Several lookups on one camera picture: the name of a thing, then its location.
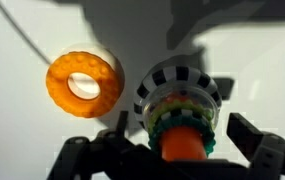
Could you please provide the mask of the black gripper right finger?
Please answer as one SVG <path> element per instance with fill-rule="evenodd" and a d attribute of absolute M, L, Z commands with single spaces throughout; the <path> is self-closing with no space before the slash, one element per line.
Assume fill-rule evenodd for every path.
<path fill-rule="evenodd" d="M 245 180 L 280 180 L 285 175 L 285 139 L 260 131 L 240 113 L 230 113 L 227 135 L 250 162 Z"/>

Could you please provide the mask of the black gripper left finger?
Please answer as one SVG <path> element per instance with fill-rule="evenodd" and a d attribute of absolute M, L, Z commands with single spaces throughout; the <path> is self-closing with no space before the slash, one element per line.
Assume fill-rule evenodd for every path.
<path fill-rule="evenodd" d="M 98 133 L 93 141 L 77 136 L 65 141 L 47 180 L 92 180 L 104 172 L 111 180 L 165 180 L 169 166 L 143 145 L 125 136 L 128 112 L 121 111 L 114 129 Z"/>

